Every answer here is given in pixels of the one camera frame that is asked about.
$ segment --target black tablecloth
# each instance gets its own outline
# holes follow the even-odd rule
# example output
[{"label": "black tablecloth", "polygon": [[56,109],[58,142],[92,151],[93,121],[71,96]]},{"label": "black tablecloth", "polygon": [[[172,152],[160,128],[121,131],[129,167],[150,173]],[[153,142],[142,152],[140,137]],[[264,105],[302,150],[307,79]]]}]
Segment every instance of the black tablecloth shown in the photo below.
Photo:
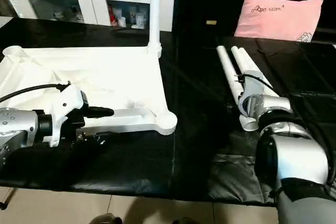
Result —
[{"label": "black tablecloth", "polygon": [[[148,33],[112,27],[13,19],[0,29],[0,48],[146,46]],[[182,200],[272,205],[254,173],[257,132],[244,132],[216,45],[245,47],[275,89],[327,150],[336,150],[336,49],[330,45],[161,33],[160,67],[174,134],[105,136],[74,148],[36,145],[14,152],[0,185]]]}]

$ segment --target small yellow label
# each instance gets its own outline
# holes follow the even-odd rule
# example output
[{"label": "small yellow label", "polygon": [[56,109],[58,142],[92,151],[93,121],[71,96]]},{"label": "small yellow label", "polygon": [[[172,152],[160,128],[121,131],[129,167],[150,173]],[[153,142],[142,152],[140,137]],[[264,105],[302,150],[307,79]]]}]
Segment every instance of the small yellow label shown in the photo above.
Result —
[{"label": "small yellow label", "polygon": [[207,21],[206,21],[206,24],[207,24],[207,25],[216,25],[216,24],[217,24],[217,21],[216,21],[216,20],[207,20]]}]

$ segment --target tiled floor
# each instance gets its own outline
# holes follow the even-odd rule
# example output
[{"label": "tiled floor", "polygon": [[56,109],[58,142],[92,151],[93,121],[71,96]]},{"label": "tiled floor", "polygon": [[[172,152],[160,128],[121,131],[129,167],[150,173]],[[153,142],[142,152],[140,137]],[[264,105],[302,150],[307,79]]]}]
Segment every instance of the tiled floor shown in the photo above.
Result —
[{"label": "tiled floor", "polygon": [[12,17],[0,16],[0,28],[3,27],[4,25],[6,25],[11,19],[12,19]]},{"label": "tiled floor", "polygon": [[[0,187],[0,199],[8,193]],[[107,212],[125,224],[171,224],[182,217],[200,224],[278,223],[274,208],[26,189],[19,189],[8,208],[0,211],[0,223],[88,224]]]}]

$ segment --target white stand base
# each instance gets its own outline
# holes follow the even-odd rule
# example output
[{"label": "white stand base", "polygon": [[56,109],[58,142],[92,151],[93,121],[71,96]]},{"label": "white stand base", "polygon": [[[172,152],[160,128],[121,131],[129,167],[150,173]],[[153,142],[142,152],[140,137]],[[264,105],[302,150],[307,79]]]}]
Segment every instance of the white stand base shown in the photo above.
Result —
[{"label": "white stand base", "polygon": [[[167,108],[159,47],[34,48],[8,47],[0,63],[0,97],[23,88],[71,81],[90,106],[114,109],[111,117],[86,119],[84,132],[175,131],[177,117]],[[0,106],[50,111],[58,90],[37,90]]]}]

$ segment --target gray robot arm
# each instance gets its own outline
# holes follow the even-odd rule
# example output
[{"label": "gray robot arm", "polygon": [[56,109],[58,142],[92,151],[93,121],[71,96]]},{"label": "gray robot arm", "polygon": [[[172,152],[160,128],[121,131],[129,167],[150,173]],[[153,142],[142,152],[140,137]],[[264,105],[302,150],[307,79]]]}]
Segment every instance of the gray robot arm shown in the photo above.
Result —
[{"label": "gray robot arm", "polygon": [[243,129],[260,130],[255,171],[273,189],[280,223],[335,223],[336,202],[325,190],[329,166],[324,149],[243,48],[232,48],[241,75],[236,74],[223,46],[217,52],[244,119],[240,120]]},{"label": "gray robot arm", "polygon": [[70,83],[60,90],[47,114],[41,110],[0,108],[0,169],[17,149],[42,141],[56,147],[61,138],[80,139],[76,129],[85,126],[84,117],[114,115],[112,109],[90,107],[86,95]]}]

